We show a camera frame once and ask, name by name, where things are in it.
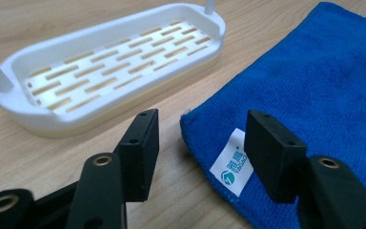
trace light wood grain tabletop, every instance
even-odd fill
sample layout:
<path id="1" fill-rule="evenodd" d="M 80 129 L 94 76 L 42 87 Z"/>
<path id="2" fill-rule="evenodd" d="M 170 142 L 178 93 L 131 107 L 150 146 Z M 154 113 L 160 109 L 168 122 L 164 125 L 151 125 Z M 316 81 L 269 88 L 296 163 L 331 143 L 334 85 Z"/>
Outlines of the light wood grain tabletop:
<path id="1" fill-rule="evenodd" d="M 31 44 L 171 3 L 167 0 L 0 0 L 0 63 Z M 189 1 L 204 5 L 205 1 Z M 366 1 L 335 0 L 366 17 Z M 179 120 L 293 30 L 316 0 L 217 0 L 227 30 L 217 62 L 82 135 L 33 135 L 0 107 L 0 191 L 29 189 L 38 199 L 78 180 L 84 161 L 111 152 L 136 114 L 159 109 L 160 152 L 150 198 L 128 203 L 130 228 L 251 228 L 211 187 L 190 156 Z"/>

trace white label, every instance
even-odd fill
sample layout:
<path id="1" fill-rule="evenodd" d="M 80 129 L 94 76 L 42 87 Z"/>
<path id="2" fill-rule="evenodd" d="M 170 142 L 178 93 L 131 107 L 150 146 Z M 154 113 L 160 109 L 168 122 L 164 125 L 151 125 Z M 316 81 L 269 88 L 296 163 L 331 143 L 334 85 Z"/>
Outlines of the white label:
<path id="1" fill-rule="evenodd" d="M 244 141 L 245 133 L 235 129 L 210 169 L 215 178 L 237 197 L 254 172 L 254 167 L 243 150 Z"/>

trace blue towel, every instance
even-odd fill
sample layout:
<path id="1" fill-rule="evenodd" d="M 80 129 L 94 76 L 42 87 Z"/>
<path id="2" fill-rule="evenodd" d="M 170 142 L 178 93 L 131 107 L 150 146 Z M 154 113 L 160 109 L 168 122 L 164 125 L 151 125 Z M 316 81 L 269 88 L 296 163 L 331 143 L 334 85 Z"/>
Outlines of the blue towel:
<path id="1" fill-rule="evenodd" d="M 210 172 L 247 111 L 275 116 L 308 156 L 347 163 L 366 187 L 366 18 L 320 3 L 270 51 L 180 120 L 183 139 L 214 189 L 255 228 L 297 228 L 296 204 L 269 200 L 253 173 L 239 198 Z"/>

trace green logo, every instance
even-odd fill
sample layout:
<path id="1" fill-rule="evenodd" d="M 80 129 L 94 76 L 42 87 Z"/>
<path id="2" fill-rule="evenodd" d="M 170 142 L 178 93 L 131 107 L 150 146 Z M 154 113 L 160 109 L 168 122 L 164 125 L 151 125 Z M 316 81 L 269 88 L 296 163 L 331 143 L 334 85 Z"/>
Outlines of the green logo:
<path id="1" fill-rule="evenodd" d="M 221 179 L 224 180 L 224 183 L 227 185 L 231 185 L 234 183 L 234 174 L 229 171 L 224 171 L 221 174 Z"/>

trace white plastic basket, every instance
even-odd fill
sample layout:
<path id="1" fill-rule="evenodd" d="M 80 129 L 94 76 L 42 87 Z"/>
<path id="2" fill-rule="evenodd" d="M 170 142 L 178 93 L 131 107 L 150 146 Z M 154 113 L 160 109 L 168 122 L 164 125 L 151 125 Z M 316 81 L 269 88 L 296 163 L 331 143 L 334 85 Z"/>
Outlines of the white plastic basket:
<path id="1" fill-rule="evenodd" d="M 210 67 L 225 23 L 208 4 L 165 5 L 26 47 L 1 65 L 0 105 L 37 135 L 87 131 Z"/>

